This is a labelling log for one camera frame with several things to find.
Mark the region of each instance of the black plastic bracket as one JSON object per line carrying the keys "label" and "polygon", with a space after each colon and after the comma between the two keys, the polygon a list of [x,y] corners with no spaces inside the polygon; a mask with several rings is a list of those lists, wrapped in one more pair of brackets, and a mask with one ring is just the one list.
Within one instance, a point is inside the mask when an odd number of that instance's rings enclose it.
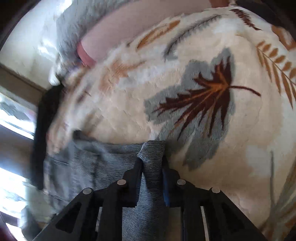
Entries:
{"label": "black plastic bracket", "polygon": [[[121,241],[122,208],[137,205],[142,172],[142,160],[137,158],[134,168],[127,170],[121,180],[108,188],[84,189],[34,241]],[[162,174],[165,204],[181,208],[182,241],[205,241],[206,234],[210,241],[266,241],[223,192],[196,188],[180,179],[179,173],[169,168],[165,158]],[[100,207],[102,214],[96,232]]]}

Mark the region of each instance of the gray fabric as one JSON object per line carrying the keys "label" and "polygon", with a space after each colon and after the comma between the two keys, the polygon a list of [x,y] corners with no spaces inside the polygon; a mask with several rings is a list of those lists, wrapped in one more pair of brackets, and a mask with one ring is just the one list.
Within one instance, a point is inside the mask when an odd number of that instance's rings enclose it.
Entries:
{"label": "gray fabric", "polygon": [[137,0],[74,0],[56,21],[57,46],[66,60],[77,56],[77,44],[105,15]]}
{"label": "gray fabric", "polygon": [[66,149],[45,159],[50,203],[60,212],[84,188],[103,189],[121,179],[139,157],[144,164],[140,197],[135,208],[123,208],[122,240],[164,240],[168,209],[161,189],[163,154],[163,141],[114,145],[76,131]]}

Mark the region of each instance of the blue striped cloth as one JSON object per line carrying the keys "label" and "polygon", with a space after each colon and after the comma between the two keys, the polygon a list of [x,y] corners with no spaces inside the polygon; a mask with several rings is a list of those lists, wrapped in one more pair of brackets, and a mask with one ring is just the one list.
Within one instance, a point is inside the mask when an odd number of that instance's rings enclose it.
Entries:
{"label": "blue striped cloth", "polygon": [[139,157],[144,165],[139,201],[135,208],[123,208],[122,240],[164,240],[168,223],[161,188],[164,148],[163,141],[115,145],[74,132],[73,141],[59,154],[47,156],[44,162],[51,206],[58,213],[84,188],[108,187],[132,169]]}

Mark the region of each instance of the gray pillow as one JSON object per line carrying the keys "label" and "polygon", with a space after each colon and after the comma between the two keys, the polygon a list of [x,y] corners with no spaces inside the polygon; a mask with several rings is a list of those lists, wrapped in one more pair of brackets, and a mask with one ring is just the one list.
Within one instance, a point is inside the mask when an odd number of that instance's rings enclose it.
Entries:
{"label": "gray pillow", "polygon": [[57,46],[65,60],[77,57],[77,44],[104,16],[137,0],[74,0],[57,19]]}

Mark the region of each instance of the fluffy blanket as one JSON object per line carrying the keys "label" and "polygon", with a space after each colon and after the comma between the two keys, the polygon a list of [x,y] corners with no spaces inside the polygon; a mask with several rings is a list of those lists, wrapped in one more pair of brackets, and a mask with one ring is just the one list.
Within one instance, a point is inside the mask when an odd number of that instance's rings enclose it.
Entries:
{"label": "fluffy blanket", "polygon": [[240,7],[166,19],[67,79],[48,153],[76,129],[101,142],[165,140],[182,178],[220,188],[283,240],[296,220],[295,51],[287,31]]}

